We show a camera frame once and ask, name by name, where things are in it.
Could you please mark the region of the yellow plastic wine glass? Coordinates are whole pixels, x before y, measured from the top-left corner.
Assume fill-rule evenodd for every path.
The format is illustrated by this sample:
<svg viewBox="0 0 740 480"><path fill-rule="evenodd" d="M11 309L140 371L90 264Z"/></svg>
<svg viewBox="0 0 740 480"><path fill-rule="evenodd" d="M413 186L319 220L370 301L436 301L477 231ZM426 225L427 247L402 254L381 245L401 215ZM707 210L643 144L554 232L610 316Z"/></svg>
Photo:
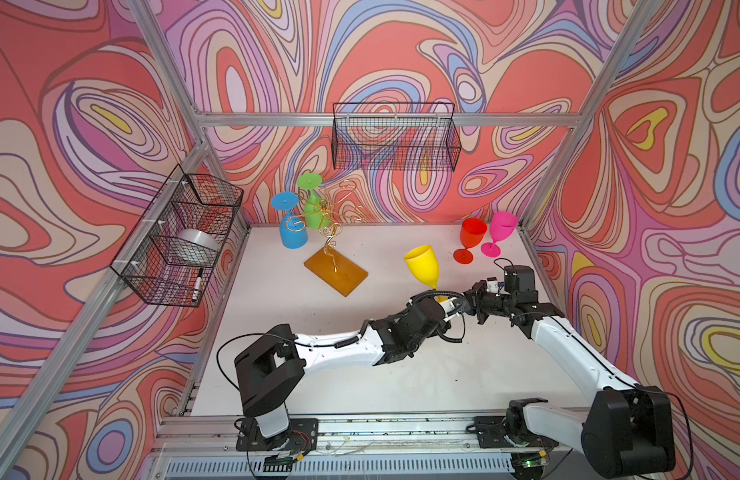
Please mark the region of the yellow plastic wine glass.
<svg viewBox="0 0 740 480"><path fill-rule="evenodd" d="M430 290L438 289L439 261L431 245L422 245L409 251L404 261L411 274Z"/></svg>

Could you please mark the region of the red plastic wine glass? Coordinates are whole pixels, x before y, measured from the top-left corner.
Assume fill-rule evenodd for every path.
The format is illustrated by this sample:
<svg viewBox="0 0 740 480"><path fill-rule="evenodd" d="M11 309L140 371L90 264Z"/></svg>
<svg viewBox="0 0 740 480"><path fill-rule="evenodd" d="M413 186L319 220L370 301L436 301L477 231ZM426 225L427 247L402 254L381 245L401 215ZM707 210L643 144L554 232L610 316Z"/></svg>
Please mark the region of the red plastic wine glass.
<svg viewBox="0 0 740 480"><path fill-rule="evenodd" d="M484 221L478 218L465 219L460 230L461 248L453 254L455 261L459 264L470 264L474 259L472 249L482 242L487 230L488 226Z"/></svg>

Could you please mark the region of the pink plastic wine glass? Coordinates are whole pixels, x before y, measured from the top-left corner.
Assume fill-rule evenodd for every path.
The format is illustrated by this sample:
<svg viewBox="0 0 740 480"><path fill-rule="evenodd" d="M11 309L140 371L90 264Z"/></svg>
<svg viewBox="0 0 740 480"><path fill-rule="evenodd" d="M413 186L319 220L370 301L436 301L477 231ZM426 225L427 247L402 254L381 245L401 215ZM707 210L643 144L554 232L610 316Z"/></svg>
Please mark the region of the pink plastic wine glass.
<svg viewBox="0 0 740 480"><path fill-rule="evenodd" d="M519 219L510 212L496 212L489 226L490 242L481 245L482 253L488 258L498 258L501 256L499 243L508 239L516 230Z"/></svg>

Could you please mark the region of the blue plastic wine glass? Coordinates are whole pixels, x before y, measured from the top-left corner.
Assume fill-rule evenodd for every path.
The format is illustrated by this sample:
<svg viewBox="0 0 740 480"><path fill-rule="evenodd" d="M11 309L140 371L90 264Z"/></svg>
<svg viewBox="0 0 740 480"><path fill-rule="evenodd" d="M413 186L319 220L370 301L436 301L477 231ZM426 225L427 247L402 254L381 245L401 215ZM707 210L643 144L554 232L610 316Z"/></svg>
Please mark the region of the blue plastic wine glass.
<svg viewBox="0 0 740 480"><path fill-rule="evenodd" d="M299 196L289 191L279 193L271 200L271 206L284 214L279 226L280 239L282 244L291 250L299 249L308 242L306 223L293 213L293 209L298 205Z"/></svg>

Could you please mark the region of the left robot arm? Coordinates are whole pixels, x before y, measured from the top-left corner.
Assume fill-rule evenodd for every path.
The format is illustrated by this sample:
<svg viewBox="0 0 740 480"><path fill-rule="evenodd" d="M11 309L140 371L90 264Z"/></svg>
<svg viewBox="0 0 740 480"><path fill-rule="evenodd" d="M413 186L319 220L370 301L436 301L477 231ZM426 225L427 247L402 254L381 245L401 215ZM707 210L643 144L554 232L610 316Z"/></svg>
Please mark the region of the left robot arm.
<svg viewBox="0 0 740 480"><path fill-rule="evenodd" d="M341 367L375 367L412 358L432 337L459 344L450 337L451 320L472 314L472 302L461 293L430 290L411 297L405 308L381 319L368 319L356 331L326 336L296 334L289 324L265 333L233 360L236 380L224 378L239 392L242 408L241 451L290 448L316 444L291 426L286 401L310 373Z"/></svg>

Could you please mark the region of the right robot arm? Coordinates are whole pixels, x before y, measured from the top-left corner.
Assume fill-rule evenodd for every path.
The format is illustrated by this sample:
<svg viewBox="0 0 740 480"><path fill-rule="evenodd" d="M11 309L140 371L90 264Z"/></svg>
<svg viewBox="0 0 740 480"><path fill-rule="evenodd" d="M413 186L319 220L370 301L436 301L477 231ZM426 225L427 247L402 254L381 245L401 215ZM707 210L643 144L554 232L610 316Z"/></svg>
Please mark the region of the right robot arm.
<svg viewBox="0 0 740 480"><path fill-rule="evenodd" d="M639 384L597 352L553 304L540 302L530 267L509 265L503 272L503 280L491 277L465 291L468 314L479 323L507 318L557 362L590 403L581 414L539 397L513 400L497 428L504 441L524 447L553 440L583 454L608 479L672 471L677 395Z"/></svg>

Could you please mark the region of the wooden rack base board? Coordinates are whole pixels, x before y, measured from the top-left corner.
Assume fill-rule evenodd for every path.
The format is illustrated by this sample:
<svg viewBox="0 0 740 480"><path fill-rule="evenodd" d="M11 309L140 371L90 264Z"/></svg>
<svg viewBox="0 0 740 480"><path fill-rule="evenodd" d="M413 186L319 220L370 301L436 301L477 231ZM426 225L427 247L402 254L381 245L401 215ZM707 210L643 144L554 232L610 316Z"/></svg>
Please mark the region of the wooden rack base board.
<svg viewBox="0 0 740 480"><path fill-rule="evenodd" d="M344 297L348 297L368 277L368 272L335 250L320 249L304 266Z"/></svg>

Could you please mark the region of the green plastic wine glass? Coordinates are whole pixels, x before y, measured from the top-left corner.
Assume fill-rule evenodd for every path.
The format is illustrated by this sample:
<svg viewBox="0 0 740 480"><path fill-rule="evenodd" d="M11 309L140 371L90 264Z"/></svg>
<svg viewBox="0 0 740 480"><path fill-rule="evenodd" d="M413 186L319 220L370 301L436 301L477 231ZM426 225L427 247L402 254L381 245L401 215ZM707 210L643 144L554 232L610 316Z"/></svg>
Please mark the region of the green plastic wine glass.
<svg viewBox="0 0 740 480"><path fill-rule="evenodd" d="M316 193L316 189L322 183L322 177L316 173L304 173L297 180L297 186L308 193L303 206L305 223L309 228L315 230L321 230L331 224L329 215L323 209L323 200Z"/></svg>

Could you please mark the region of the black marker pen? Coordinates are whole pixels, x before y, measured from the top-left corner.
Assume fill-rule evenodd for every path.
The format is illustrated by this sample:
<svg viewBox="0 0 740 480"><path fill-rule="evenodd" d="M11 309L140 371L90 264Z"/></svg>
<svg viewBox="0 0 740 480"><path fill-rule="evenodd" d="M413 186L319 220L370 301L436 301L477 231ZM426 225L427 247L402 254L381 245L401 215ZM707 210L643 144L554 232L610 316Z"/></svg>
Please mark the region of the black marker pen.
<svg viewBox="0 0 740 480"><path fill-rule="evenodd" d="M204 269L200 268L192 290L192 302L197 303L202 293Z"/></svg>

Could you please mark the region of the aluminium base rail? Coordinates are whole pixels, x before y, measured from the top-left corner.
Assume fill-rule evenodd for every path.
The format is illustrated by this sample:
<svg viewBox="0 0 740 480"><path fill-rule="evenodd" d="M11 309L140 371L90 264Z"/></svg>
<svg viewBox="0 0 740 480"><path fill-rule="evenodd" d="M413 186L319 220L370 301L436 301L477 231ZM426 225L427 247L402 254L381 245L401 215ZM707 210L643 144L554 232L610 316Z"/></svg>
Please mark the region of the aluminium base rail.
<svg viewBox="0 0 740 480"><path fill-rule="evenodd" d="M238 450L231 416L170 419L148 456L144 479L594 479L567 445L483 447L480 412L317 416L314 445L286 464L285 453Z"/></svg>

